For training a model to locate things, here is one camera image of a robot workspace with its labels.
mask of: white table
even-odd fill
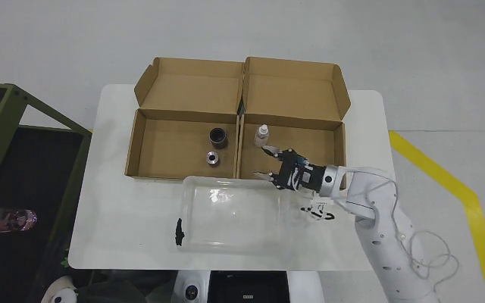
[[[179,252],[175,226],[181,182],[124,176],[130,131],[138,104],[133,85],[102,90],[84,173],[69,265],[137,270],[371,270],[352,215],[337,206],[332,221],[302,213],[291,260],[257,255]],[[349,91],[345,116],[347,164],[394,175],[383,99],[375,91]]]

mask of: white robotic arm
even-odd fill
[[[336,169],[331,198],[355,215],[355,231],[389,302],[437,303],[427,278],[428,264],[411,220],[398,203],[396,183],[374,168]],[[353,172],[343,200],[338,187]]]
[[[282,161],[278,174],[256,176],[272,182],[278,189],[313,189],[321,197],[355,215],[355,230],[390,303],[438,303],[427,278],[429,264],[411,220],[399,207],[397,187],[387,174],[374,168],[319,167],[291,148],[280,151],[272,146],[263,150]],[[340,184],[352,173],[348,195],[340,196]]]

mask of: open cardboard box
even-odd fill
[[[135,113],[125,174],[148,178],[235,178],[243,63],[156,58],[135,86]],[[220,127],[228,145],[217,150],[209,132]]]
[[[269,127],[268,145],[293,148],[316,165],[345,166],[342,119],[350,99],[338,65],[248,58],[242,99],[238,178],[280,169],[279,161],[253,144],[262,124]]]

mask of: bottle cap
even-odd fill
[[[263,124],[259,127],[259,133],[262,135],[266,135],[268,133],[268,126]]]

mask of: cardboard box flap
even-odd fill
[[[241,62],[156,58],[135,86],[140,108],[235,114]]]
[[[246,114],[341,121],[350,99],[340,67],[330,63],[249,57]]]

